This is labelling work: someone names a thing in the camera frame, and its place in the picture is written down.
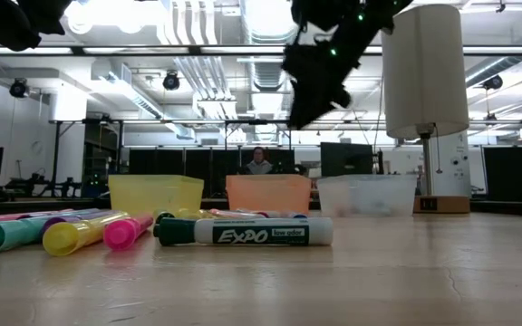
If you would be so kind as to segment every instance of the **yellow highlighter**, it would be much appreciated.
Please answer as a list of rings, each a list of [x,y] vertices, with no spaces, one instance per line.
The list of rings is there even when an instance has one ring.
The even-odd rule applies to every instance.
[[[101,241],[106,225],[127,217],[127,213],[117,212],[87,221],[52,225],[43,234],[43,249],[54,256],[71,254],[83,246]]]

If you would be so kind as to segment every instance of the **computer monitor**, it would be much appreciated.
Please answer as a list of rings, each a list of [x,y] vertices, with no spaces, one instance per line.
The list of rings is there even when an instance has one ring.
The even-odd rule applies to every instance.
[[[320,147],[322,177],[372,173],[372,146],[323,142]]]

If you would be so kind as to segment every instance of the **yellow plastic bin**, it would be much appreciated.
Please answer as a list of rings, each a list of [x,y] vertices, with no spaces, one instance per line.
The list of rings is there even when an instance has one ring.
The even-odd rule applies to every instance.
[[[112,209],[134,216],[157,209],[200,209],[205,182],[183,176],[113,175],[108,178]]]
[[[297,175],[227,176],[230,209],[309,213],[312,181]]]

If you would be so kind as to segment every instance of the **clear plastic bin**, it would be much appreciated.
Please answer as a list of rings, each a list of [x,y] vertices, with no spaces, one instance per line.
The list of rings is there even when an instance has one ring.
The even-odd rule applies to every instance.
[[[112,209],[134,216],[181,208],[198,211],[205,182],[201,179],[164,175],[113,175],[108,178]]]
[[[297,175],[227,176],[230,209],[309,214],[312,181]]]
[[[317,181],[323,216],[411,216],[416,176],[350,175]]]

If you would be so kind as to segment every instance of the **ceiling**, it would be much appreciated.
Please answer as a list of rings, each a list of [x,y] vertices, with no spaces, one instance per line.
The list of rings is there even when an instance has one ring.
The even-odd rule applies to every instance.
[[[497,14],[498,1],[484,0],[415,0],[413,5],[448,4],[461,10],[462,36],[465,45],[509,45],[517,44],[522,38],[522,0],[506,1],[507,10]],[[179,3],[174,1],[174,24],[178,22]],[[67,18],[63,18],[63,24],[67,35],[45,35],[42,45],[129,45],[129,44],[153,44],[161,45],[157,37],[157,27],[150,25],[150,21],[160,19],[155,8],[159,8],[159,1],[145,1],[136,3],[134,12],[136,15],[145,15],[149,25],[144,26],[138,33],[126,34],[115,25],[95,25],[87,34],[75,34],[68,27]],[[190,1],[186,2],[188,16],[190,16]],[[244,32],[243,19],[241,17],[238,0],[215,1],[215,35],[220,44],[242,44],[247,42]],[[261,20],[271,22],[276,16],[275,8],[267,8],[260,12]],[[190,33],[190,19],[186,22]],[[204,24],[201,32],[205,34]],[[380,38],[376,37],[372,44],[380,44]],[[468,71],[473,66],[481,64],[487,58],[465,57],[465,69]],[[109,112],[114,117],[138,118],[138,108],[126,97],[114,91],[107,90],[102,81],[99,81],[91,72],[94,58],[49,58],[49,57],[0,57],[0,71],[11,68],[53,68],[72,79],[76,80],[79,88],[84,89],[93,97],[89,101],[88,110],[102,110]],[[253,105],[263,101],[271,101],[267,96],[275,94],[252,94],[252,82],[249,73],[249,63],[243,63],[247,58],[223,57],[222,66],[226,75],[227,86],[231,95],[235,96],[236,113],[245,117],[254,115],[265,117],[263,108]],[[110,58],[112,67],[127,65],[132,72],[132,84],[141,91],[148,100],[167,114],[177,119],[196,119],[199,116],[192,109],[194,91],[187,83],[182,72],[179,73],[180,87],[175,91],[165,91],[162,87],[164,76],[168,70],[179,69],[174,58],[169,57],[114,57]],[[383,100],[380,85],[382,83],[382,57],[363,57],[361,67],[354,70],[346,81],[348,89],[353,97],[351,110],[335,110],[322,119],[352,119],[358,116],[362,119],[376,119],[380,110],[383,112]],[[469,116],[473,119],[482,119],[486,116],[487,108],[496,110],[509,108],[522,103],[522,63],[503,71],[504,87],[499,91],[489,94],[485,101],[485,93],[481,89],[468,89]],[[273,112],[277,119],[285,118],[289,103],[291,102],[290,87],[285,86],[278,94],[283,95],[283,103]],[[522,119],[522,108],[511,111],[505,119]]]

